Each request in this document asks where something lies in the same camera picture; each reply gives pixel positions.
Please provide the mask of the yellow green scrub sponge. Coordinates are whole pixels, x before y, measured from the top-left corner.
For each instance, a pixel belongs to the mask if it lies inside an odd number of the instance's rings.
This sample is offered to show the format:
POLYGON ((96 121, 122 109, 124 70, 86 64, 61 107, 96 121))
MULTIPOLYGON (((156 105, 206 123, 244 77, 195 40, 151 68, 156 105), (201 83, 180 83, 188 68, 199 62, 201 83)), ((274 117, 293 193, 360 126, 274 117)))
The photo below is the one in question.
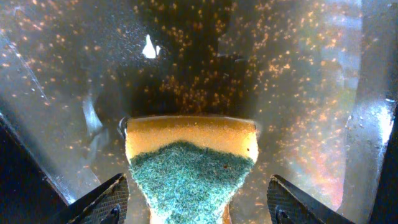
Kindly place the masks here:
POLYGON ((133 180, 151 223, 229 223, 229 203, 254 167, 254 121, 219 116, 131 118, 124 128, 133 180))

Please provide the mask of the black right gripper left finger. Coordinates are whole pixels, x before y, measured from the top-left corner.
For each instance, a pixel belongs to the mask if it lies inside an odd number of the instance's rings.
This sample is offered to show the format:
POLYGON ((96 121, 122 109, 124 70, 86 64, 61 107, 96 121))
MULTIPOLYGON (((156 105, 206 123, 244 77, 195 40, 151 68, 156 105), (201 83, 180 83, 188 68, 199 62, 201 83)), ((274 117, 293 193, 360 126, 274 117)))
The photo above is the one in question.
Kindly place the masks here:
POLYGON ((47 224, 123 224, 127 215, 129 186, 124 173, 101 184, 50 217, 47 224))

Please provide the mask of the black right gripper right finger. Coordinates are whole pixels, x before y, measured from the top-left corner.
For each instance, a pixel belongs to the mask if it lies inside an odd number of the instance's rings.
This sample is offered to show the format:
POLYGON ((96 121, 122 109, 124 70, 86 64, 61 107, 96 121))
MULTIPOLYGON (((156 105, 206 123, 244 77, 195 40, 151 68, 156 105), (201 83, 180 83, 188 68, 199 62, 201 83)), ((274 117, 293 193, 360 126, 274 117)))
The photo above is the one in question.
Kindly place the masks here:
POLYGON ((273 224, 354 224, 279 175, 270 177, 267 206, 273 224))

